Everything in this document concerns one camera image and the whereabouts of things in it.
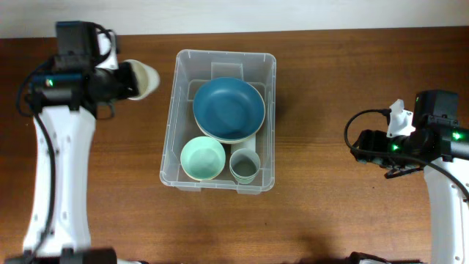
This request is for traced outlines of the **cream cup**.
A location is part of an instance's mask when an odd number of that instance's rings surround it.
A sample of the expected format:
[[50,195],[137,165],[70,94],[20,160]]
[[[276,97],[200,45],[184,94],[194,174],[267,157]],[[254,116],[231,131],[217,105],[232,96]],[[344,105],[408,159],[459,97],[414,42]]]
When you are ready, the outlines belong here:
[[130,100],[142,100],[154,92],[160,85],[160,76],[157,70],[135,59],[127,59],[136,77],[138,94],[129,97]]

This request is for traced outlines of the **mint green small bowl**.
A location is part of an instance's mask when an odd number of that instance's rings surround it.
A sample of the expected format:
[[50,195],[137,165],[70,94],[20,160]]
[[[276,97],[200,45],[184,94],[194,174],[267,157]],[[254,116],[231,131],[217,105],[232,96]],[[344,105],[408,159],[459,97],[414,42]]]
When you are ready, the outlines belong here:
[[217,140],[199,136],[183,147],[180,161],[183,170],[190,163],[226,163],[226,153],[223,145]]

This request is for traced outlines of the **grey cup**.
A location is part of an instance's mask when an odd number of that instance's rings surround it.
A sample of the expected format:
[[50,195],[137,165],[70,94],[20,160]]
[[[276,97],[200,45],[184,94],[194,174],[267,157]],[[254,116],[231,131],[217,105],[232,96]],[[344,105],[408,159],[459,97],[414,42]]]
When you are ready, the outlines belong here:
[[240,149],[231,154],[229,159],[230,171],[241,176],[249,176],[260,171],[261,161],[258,154],[249,149]]

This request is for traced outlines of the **yellow small bowl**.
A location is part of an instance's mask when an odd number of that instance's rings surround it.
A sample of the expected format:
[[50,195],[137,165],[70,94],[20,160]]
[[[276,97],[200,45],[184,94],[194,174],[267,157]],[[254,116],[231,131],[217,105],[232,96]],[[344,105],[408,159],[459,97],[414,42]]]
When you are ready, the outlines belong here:
[[184,167],[185,173],[194,180],[212,180],[219,176],[225,163],[190,163]]

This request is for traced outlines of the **green cup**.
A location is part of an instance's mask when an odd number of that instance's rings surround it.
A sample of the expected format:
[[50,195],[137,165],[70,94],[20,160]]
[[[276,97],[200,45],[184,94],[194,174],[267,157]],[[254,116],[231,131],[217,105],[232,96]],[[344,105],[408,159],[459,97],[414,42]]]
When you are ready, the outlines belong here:
[[251,183],[255,178],[256,176],[258,175],[258,173],[254,173],[253,175],[249,175],[249,176],[241,176],[241,175],[238,175],[236,172],[234,171],[231,171],[232,175],[234,176],[235,180],[239,183],[239,184],[244,184],[244,185],[247,185],[249,183]]

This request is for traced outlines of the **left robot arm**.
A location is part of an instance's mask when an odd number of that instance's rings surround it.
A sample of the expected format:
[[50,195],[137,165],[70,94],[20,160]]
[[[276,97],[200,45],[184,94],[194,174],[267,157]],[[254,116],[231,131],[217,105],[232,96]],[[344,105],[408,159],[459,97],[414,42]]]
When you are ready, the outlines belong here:
[[56,24],[57,53],[21,84],[16,104],[29,107],[37,137],[34,202],[23,252],[11,263],[119,262],[111,247],[91,246],[86,211],[89,152],[99,106],[141,100],[158,72],[117,61],[114,31],[86,21]]

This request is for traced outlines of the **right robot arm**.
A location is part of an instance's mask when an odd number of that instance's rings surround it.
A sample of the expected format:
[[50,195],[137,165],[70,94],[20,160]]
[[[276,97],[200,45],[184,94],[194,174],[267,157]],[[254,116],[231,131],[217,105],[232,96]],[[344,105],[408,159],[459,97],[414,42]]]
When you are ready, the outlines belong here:
[[379,114],[386,131],[364,130],[346,141],[355,160],[387,169],[392,179],[423,172],[429,192],[432,263],[468,262],[468,130],[457,119],[455,92],[427,90],[413,111],[395,101]]

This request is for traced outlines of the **clear plastic storage container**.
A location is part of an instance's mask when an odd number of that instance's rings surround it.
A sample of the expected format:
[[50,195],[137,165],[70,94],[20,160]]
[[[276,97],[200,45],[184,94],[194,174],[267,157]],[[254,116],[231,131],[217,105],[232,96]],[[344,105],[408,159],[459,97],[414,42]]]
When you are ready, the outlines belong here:
[[[203,188],[261,194],[275,184],[276,66],[274,55],[185,49],[176,57],[160,180],[183,191]],[[199,126],[223,139],[256,133],[259,174],[239,184],[229,168],[231,144],[223,144],[226,163],[212,180],[194,180],[182,169],[180,154]]]

